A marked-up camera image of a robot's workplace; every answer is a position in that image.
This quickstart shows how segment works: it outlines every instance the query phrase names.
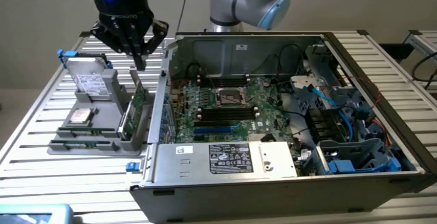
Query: gray floor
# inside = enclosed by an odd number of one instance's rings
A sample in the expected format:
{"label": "gray floor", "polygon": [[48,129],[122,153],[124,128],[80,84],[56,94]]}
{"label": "gray floor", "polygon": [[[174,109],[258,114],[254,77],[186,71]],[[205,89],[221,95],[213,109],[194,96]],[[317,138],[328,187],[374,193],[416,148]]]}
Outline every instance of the gray floor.
{"label": "gray floor", "polygon": [[0,89],[0,148],[6,144],[38,95],[39,89]]}

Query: screen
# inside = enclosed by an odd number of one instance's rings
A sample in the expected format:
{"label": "screen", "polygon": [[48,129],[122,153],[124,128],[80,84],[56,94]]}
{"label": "screen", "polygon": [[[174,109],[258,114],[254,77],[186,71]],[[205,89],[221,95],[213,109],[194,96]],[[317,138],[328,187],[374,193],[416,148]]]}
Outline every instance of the screen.
{"label": "screen", "polygon": [[48,224],[51,214],[0,214],[4,224]]}

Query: power supply label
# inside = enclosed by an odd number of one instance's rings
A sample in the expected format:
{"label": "power supply label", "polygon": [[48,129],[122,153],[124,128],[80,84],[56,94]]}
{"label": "power supply label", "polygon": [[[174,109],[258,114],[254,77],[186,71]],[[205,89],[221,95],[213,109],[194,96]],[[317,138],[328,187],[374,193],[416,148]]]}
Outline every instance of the power supply label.
{"label": "power supply label", "polygon": [[210,145],[210,172],[213,174],[253,173],[249,144]]}

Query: blue robot arm cap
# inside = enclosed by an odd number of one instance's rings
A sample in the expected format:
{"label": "blue robot arm cap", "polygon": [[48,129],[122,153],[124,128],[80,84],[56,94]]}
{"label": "blue robot arm cap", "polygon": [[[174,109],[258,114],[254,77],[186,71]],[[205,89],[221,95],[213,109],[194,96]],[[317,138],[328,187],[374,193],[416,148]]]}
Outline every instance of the blue robot arm cap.
{"label": "blue robot arm cap", "polygon": [[270,30],[281,23],[290,7],[290,1],[292,0],[275,1],[258,23],[259,28]]}

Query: aluminum extrusion table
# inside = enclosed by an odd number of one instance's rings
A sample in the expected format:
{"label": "aluminum extrusion table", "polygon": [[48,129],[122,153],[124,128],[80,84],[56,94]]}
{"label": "aluminum extrusion table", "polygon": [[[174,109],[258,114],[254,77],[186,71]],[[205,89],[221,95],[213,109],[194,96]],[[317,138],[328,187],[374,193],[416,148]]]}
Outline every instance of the aluminum extrusion table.
{"label": "aluminum extrusion table", "polygon": [[[412,83],[408,73],[368,35],[360,35],[356,31],[334,34],[437,158],[437,108],[429,93]],[[134,62],[124,54],[112,52],[94,37],[80,37],[74,49],[86,53],[106,53],[119,71],[120,84],[128,89],[134,88],[128,74]],[[140,74],[143,85],[151,93],[161,73],[161,50],[151,55],[146,72]],[[75,223],[147,223],[147,217],[126,190],[126,164],[138,157],[47,154],[47,144],[75,103],[74,91],[71,76],[59,68],[0,151],[0,204],[67,203],[75,211]],[[352,222],[437,223],[437,185],[418,194],[398,196],[369,213],[214,223]]]}
{"label": "aluminum extrusion table", "polygon": [[[437,31],[412,30],[404,43],[409,43],[414,47],[414,49],[417,49],[424,54],[424,56],[428,56],[432,53],[437,52]],[[437,96],[437,81],[430,83],[428,92]]]}

